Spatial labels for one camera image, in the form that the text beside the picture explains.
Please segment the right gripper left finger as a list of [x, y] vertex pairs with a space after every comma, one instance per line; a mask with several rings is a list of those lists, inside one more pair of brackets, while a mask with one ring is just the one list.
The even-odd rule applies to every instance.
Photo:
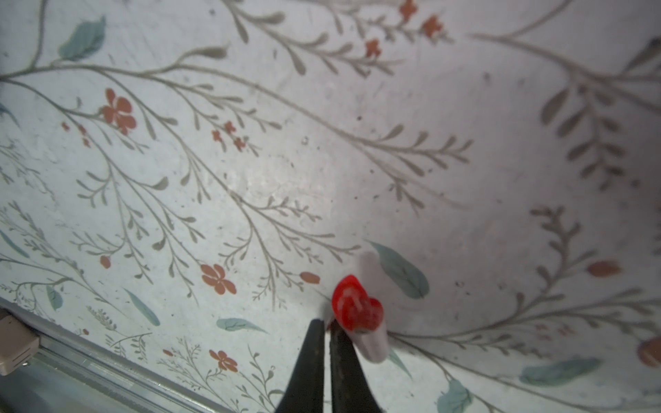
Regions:
[[275, 413], [322, 413], [325, 382], [325, 323], [308, 326], [289, 384]]

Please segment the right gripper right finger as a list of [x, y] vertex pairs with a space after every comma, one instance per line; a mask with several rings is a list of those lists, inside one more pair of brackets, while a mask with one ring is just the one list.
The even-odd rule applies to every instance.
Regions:
[[333, 413], [381, 413], [354, 344], [337, 321], [330, 324], [330, 368]]

